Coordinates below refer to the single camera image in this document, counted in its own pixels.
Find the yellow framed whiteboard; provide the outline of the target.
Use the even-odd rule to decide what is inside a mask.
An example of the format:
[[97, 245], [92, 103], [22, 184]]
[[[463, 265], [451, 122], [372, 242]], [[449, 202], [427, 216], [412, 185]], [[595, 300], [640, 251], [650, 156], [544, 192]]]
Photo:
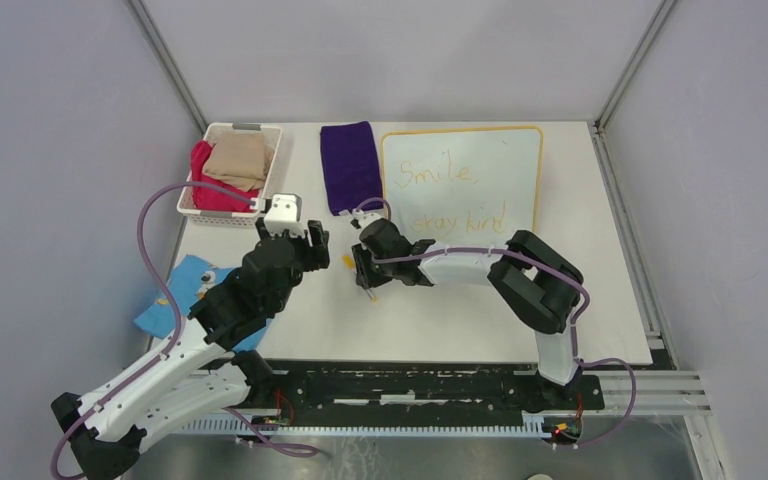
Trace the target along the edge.
[[537, 227], [544, 133], [537, 126], [389, 132], [383, 192], [411, 241], [502, 244]]

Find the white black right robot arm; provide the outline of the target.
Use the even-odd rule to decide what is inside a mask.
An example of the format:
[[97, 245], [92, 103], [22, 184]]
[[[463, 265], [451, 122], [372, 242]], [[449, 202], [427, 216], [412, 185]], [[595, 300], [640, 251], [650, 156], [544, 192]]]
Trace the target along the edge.
[[581, 367], [573, 325], [590, 296], [581, 272], [536, 234], [519, 230], [502, 247], [448, 246], [433, 239], [412, 242], [376, 213], [360, 214], [351, 225], [358, 232], [352, 247], [358, 286], [397, 281], [493, 289], [535, 334], [540, 400], [562, 408], [577, 396]]

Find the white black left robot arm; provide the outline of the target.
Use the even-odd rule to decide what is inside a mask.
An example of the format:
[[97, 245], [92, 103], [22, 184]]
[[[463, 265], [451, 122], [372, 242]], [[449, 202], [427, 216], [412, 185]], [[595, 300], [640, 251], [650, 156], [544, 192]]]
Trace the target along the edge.
[[52, 401], [63, 436], [50, 463], [54, 478], [69, 447], [80, 479], [116, 479], [173, 430], [197, 417], [245, 402], [266, 405], [273, 379], [254, 370], [246, 353], [207, 380], [188, 382], [200, 367], [231, 352], [282, 312], [307, 272], [330, 264], [329, 233], [318, 220], [306, 224], [260, 220], [259, 241], [241, 265], [208, 289], [187, 315], [176, 318], [162, 342], [113, 379], [83, 395], [65, 392]]

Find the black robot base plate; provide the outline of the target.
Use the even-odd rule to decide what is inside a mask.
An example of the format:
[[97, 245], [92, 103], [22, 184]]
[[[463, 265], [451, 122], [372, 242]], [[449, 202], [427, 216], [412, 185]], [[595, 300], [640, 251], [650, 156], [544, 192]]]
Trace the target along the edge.
[[520, 426], [523, 414], [599, 411], [597, 376], [570, 387], [533, 364], [269, 360], [241, 410], [280, 411], [293, 427]]

